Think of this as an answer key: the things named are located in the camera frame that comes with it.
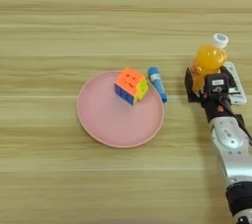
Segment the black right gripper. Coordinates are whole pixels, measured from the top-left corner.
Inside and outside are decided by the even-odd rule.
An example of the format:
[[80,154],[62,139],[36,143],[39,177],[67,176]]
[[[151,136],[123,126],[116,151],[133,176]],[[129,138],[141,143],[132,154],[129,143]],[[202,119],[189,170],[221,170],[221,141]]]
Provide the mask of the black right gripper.
[[[228,78],[228,93],[237,94],[238,87],[234,80],[233,75],[229,70],[222,66],[220,71],[227,75]],[[233,117],[237,120],[239,124],[243,123],[243,118],[240,114],[234,114],[231,110],[230,99],[227,95],[212,95],[209,96],[204,94],[201,98],[200,90],[193,89],[193,77],[189,68],[186,69],[184,84],[187,92],[187,97],[189,102],[200,102],[201,106],[205,109],[206,117],[208,122],[218,117]]]

